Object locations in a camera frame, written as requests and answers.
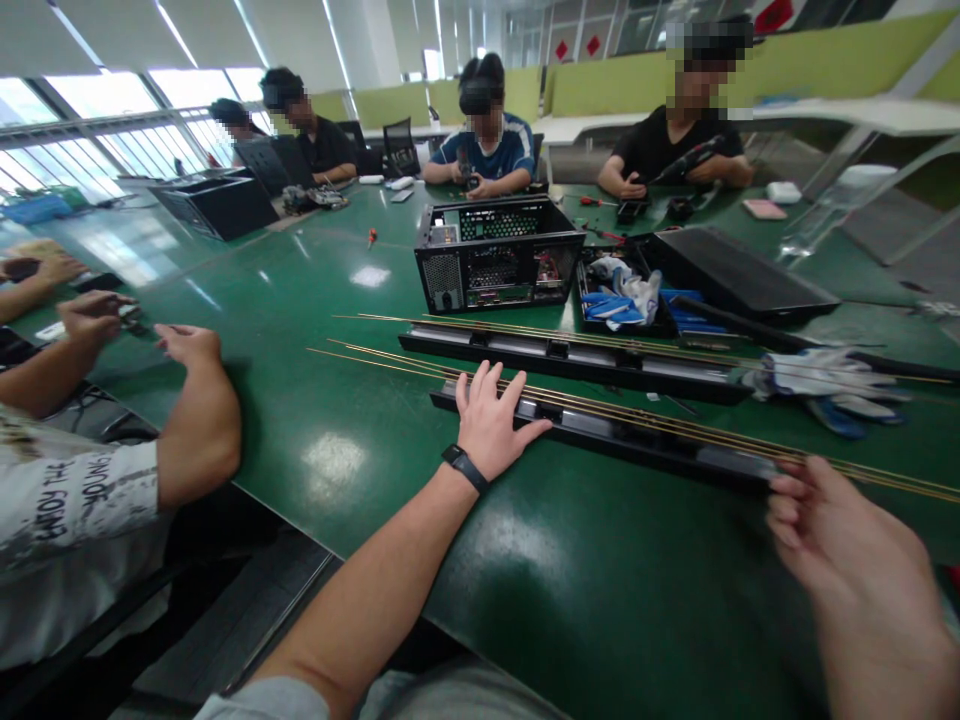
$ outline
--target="blue and white shirt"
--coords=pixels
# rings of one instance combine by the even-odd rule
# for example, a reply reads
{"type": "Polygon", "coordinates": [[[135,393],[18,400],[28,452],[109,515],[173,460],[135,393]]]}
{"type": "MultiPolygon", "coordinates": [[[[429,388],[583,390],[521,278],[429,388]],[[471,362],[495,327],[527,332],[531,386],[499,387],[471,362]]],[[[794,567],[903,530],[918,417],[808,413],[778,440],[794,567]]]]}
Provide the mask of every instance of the blue and white shirt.
{"type": "Polygon", "coordinates": [[[443,141],[430,162],[440,165],[456,162],[461,145],[467,148],[467,159],[473,171],[488,180],[502,178],[520,168],[529,172],[531,178],[534,175],[533,133],[530,132],[530,126],[516,115],[503,114],[500,142],[491,152],[480,147],[476,133],[463,127],[443,141]]]}

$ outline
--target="black t-shirt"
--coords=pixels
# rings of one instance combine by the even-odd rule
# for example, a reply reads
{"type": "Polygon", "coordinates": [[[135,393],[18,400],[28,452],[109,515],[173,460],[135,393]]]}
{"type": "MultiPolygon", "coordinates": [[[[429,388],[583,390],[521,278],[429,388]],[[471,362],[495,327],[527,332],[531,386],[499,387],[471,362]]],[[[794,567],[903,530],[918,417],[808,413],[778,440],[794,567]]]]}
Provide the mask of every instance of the black t-shirt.
{"type": "Polygon", "coordinates": [[[297,136],[303,156],[315,173],[327,172],[344,163],[357,164],[357,153],[347,134],[335,122],[317,115],[317,137],[302,132],[297,136]]]}
{"type": "Polygon", "coordinates": [[[623,158],[623,179],[630,173],[640,174],[639,183],[649,182],[659,175],[674,160],[695,145],[723,135],[719,155],[737,157],[743,155],[743,143],[740,134],[729,120],[707,117],[697,120],[693,127],[676,145],[670,142],[667,134],[667,107],[661,105],[646,120],[641,120],[630,128],[618,141],[613,155],[623,158]]]}

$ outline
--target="screwdriver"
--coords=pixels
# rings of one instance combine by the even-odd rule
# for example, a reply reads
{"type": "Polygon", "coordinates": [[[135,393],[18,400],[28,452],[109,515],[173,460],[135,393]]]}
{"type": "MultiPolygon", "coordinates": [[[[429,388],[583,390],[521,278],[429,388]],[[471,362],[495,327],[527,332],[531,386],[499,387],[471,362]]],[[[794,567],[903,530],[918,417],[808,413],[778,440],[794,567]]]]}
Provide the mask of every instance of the screwdriver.
{"type": "Polygon", "coordinates": [[[580,198],[581,205],[614,205],[615,203],[610,202],[609,200],[598,200],[597,198],[591,198],[584,195],[580,198]]]}

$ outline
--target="power drill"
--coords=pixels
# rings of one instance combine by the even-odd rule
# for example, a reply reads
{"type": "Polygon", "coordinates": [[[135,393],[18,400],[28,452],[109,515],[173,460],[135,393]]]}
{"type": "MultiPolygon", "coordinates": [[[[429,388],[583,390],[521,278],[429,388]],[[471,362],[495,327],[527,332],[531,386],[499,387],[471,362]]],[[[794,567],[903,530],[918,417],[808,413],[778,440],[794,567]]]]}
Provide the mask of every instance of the power drill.
{"type": "Polygon", "coordinates": [[[457,165],[460,166],[460,175],[467,182],[467,190],[476,190],[480,187],[480,181],[473,177],[473,166],[467,158],[467,146],[460,143],[457,148],[457,165]]]}
{"type": "Polygon", "coordinates": [[[694,145],[683,155],[667,165],[667,167],[663,169],[663,172],[648,182],[647,185],[656,185],[665,179],[673,179],[677,176],[682,178],[687,174],[688,170],[697,167],[716,155],[717,148],[720,147],[725,139],[723,135],[714,135],[706,142],[694,145]]]}

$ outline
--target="gray sleeve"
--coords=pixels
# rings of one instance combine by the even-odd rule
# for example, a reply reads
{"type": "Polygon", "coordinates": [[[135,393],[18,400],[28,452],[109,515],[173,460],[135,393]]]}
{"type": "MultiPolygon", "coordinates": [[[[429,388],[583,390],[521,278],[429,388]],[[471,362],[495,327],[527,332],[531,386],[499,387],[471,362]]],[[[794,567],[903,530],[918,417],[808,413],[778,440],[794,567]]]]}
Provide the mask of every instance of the gray sleeve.
{"type": "Polygon", "coordinates": [[[246,685],[229,698],[214,695],[195,720],[330,720],[323,695],[305,682],[272,677],[246,685]]]}

